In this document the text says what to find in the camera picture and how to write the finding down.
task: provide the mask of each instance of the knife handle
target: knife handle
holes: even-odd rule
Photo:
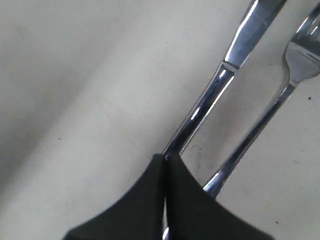
[[[205,91],[165,149],[165,156],[169,153],[181,154],[184,151],[199,126],[206,119],[207,115],[234,79],[236,72],[237,68],[231,64],[224,61],[220,64]]]

